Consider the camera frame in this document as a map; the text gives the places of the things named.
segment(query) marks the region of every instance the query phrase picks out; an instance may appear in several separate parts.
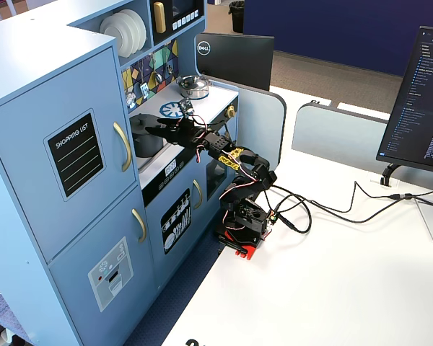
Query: black monitor back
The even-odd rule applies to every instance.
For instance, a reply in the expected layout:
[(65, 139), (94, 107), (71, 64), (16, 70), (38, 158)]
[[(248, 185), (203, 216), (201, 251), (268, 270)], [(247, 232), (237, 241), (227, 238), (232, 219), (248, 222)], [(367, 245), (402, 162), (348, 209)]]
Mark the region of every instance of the black monitor back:
[(274, 37), (204, 33), (196, 44), (202, 74), (269, 91)]

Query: computer monitor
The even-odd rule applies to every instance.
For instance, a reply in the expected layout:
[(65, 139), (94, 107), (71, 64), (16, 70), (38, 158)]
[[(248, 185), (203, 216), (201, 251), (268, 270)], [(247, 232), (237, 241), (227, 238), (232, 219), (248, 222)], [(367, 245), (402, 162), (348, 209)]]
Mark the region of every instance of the computer monitor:
[[(433, 27), (419, 30), (377, 160), (433, 172)], [(418, 205), (433, 237), (433, 207)]]
[(204, 33), (196, 45), (202, 74), (269, 91), (274, 37)]

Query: shopping list sign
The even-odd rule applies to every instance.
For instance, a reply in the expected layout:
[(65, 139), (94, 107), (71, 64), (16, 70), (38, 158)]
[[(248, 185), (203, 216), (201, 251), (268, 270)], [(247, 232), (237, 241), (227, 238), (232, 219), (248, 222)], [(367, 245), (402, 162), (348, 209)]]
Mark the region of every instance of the shopping list sign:
[(103, 168), (91, 113), (49, 139), (48, 146), (67, 198)]

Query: dell logo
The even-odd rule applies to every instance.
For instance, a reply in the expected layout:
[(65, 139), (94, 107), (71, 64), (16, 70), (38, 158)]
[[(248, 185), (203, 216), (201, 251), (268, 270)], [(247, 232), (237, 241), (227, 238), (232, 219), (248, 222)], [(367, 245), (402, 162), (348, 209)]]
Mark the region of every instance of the dell logo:
[(197, 45), (197, 51), (202, 56), (206, 56), (210, 53), (210, 44), (206, 41), (202, 41)]

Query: white plate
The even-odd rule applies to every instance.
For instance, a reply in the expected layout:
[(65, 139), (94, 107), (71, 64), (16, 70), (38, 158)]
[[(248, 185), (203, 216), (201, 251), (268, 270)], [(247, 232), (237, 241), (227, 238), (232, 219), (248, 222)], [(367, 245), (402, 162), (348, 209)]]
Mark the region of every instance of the white plate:
[(135, 53), (138, 50), (139, 46), (139, 32), (137, 30), (135, 21), (125, 13), (119, 12), (115, 13), (113, 16), (122, 18), (127, 23), (128, 28), (130, 28), (131, 36), (133, 37), (133, 48), (131, 49), (130, 54)]
[(114, 36), (121, 41), (117, 43), (118, 55), (124, 58), (130, 56), (133, 50), (133, 35), (127, 23), (121, 17), (109, 16), (100, 25), (100, 32), (105, 35)]
[(139, 45), (137, 50), (142, 49), (147, 40), (146, 25), (144, 25), (143, 19), (140, 17), (139, 14), (137, 14), (135, 11), (131, 9), (123, 9), (121, 12), (127, 14), (133, 19), (133, 21), (135, 21), (136, 27), (138, 28), (138, 34), (139, 34)]

